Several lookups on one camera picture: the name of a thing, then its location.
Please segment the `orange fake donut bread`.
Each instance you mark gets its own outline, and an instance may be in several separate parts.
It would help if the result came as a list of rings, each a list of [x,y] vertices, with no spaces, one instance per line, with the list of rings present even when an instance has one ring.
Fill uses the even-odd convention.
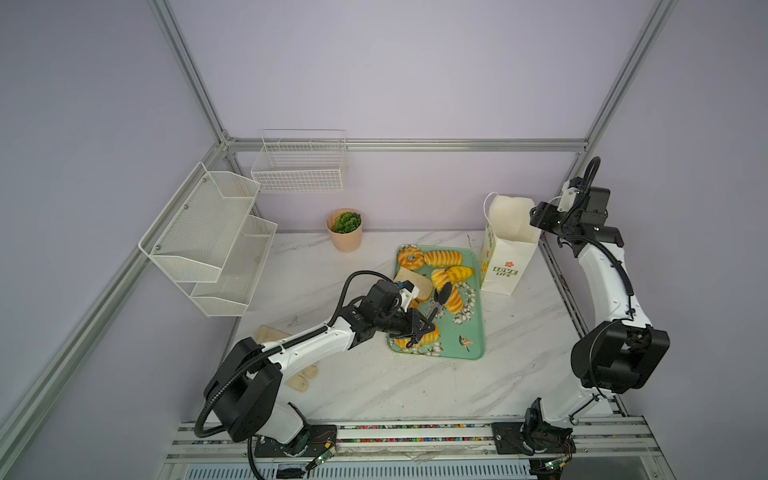
[[[416,271],[425,265],[425,256],[416,247],[406,247],[399,251],[397,262],[401,268]]]

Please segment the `ridged yellow fake loaf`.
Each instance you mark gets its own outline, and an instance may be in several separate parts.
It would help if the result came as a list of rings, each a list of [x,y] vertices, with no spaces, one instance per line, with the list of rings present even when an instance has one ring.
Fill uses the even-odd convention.
[[[439,328],[435,327],[433,331],[426,333],[418,342],[413,341],[411,338],[395,338],[393,342],[401,350],[407,350],[432,344],[436,342],[439,337]]]

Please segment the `white paper bag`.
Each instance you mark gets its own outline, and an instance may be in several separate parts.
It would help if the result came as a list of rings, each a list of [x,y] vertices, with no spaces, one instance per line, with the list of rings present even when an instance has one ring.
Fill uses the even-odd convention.
[[[481,250],[481,289],[511,295],[533,258],[541,231],[530,225],[530,198],[489,193],[483,203],[486,228]]]

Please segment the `small yellow ridged bun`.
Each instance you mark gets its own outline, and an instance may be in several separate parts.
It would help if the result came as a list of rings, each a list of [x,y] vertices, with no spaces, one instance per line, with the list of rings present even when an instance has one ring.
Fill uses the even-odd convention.
[[[457,265],[448,268],[446,274],[451,283],[459,284],[471,278],[474,274],[474,270],[470,267]]]

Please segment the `yellow ridged fake croissant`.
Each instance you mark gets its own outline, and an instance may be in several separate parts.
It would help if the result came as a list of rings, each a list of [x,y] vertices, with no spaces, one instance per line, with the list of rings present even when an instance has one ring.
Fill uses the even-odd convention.
[[[460,266],[463,255],[457,250],[434,250],[424,253],[425,264],[433,268]]]

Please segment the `fake toast slice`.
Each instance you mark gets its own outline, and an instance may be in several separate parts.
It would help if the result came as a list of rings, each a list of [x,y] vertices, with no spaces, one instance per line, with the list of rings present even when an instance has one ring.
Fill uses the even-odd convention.
[[[418,295],[416,296],[418,302],[425,302],[432,297],[434,287],[431,280],[415,271],[401,267],[395,275],[394,281],[411,282],[419,290]]]

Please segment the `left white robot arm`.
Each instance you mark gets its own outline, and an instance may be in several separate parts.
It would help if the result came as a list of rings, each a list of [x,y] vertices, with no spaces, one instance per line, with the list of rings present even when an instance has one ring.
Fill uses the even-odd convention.
[[[319,325],[277,341],[238,341],[203,391],[194,435],[205,439],[225,433],[232,441],[245,443],[255,478],[262,476],[256,466],[260,446],[288,457],[321,448],[318,457],[300,468],[300,475],[328,459],[336,427],[313,425],[293,403],[279,403],[281,386],[320,360],[351,350],[379,332],[403,339],[409,347],[416,345],[435,331],[434,319],[453,290],[451,285],[444,287],[424,314],[412,304],[419,293],[415,284],[379,272],[372,274],[377,281],[367,294],[348,299],[350,284],[362,274],[355,271],[347,277],[333,313]]]

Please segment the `long ridged fake bread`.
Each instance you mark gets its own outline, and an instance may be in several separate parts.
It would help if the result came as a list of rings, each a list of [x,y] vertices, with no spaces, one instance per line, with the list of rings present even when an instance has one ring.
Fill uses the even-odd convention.
[[[449,269],[435,269],[431,273],[431,281],[434,290],[438,294],[443,291],[448,283],[451,284],[450,294],[443,306],[451,314],[459,313],[463,308],[463,300],[458,291],[458,284],[463,281],[459,268],[451,267]]]

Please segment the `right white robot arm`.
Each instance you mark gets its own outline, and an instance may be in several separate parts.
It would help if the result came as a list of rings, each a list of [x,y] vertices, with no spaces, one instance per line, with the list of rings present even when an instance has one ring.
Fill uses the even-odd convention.
[[[653,327],[630,280],[624,240],[607,225],[610,192],[593,181],[601,160],[564,183],[557,204],[541,202],[530,224],[572,250],[586,275],[595,326],[572,348],[571,373],[550,394],[536,399],[521,428],[528,455],[570,452],[574,427],[611,394],[644,386],[670,347],[667,332]]]

